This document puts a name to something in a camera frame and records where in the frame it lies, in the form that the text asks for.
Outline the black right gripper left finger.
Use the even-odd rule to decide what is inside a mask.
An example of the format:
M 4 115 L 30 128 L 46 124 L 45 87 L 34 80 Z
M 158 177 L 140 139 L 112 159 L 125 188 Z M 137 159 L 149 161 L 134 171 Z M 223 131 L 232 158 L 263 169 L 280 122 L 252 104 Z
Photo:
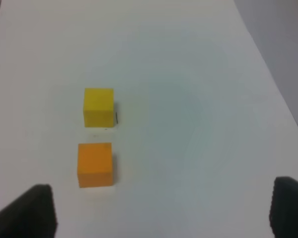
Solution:
M 52 187 L 37 184 L 0 210 L 0 238 L 53 238 L 57 216 Z

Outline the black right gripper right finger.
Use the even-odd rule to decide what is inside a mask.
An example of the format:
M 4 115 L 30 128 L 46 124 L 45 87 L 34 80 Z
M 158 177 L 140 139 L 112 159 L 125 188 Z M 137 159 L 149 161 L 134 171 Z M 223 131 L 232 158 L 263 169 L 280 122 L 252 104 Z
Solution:
M 272 233 L 276 238 L 298 238 L 298 181 L 277 177 L 274 181 L 269 213 Z

